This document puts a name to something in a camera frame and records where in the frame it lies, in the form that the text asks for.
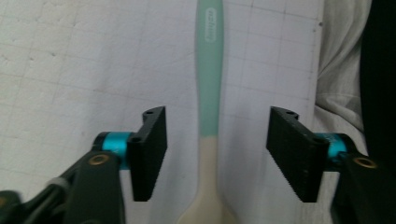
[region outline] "brass screw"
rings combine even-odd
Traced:
[[[0,197],[0,207],[3,207],[7,202],[7,199],[5,197]]]
[[[358,165],[369,168],[369,169],[376,169],[377,165],[375,162],[372,160],[363,158],[363,157],[357,157],[353,159],[354,162],[356,162]]]
[[[101,154],[101,155],[96,155],[96,156],[90,158],[88,163],[90,165],[101,165],[101,164],[107,162],[108,159],[109,159],[109,157],[107,155]]]

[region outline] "spatula handle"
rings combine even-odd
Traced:
[[[223,39],[222,1],[199,0],[196,29],[196,68],[201,137],[217,136],[219,132]]]

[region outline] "black bracket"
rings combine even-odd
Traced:
[[[359,153],[345,134],[332,133],[345,146],[329,162],[332,142],[311,133],[287,109],[272,107],[267,148],[304,203],[317,201],[324,171],[340,172],[332,201],[335,224],[396,223],[396,179],[381,161]]]

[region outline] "white table surface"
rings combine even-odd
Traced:
[[[166,105],[168,151],[128,223],[176,223],[197,184],[193,0],[0,0],[0,189],[28,200],[105,131]],[[299,204],[265,149],[269,109],[311,124],[321,0],[224,2],[219,189],[241,223],[294,223]]]

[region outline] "black cable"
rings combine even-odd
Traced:
[[[49,213],[52,208],[56,207],[59,202],[62,201],[64,191],[59,187],[53,187],[54,189],[51,191],[48,197],[36,209],[33,210],[31,215],[26,218],[23,224],[40,223],[40,218],[42,218],[46,213]]]

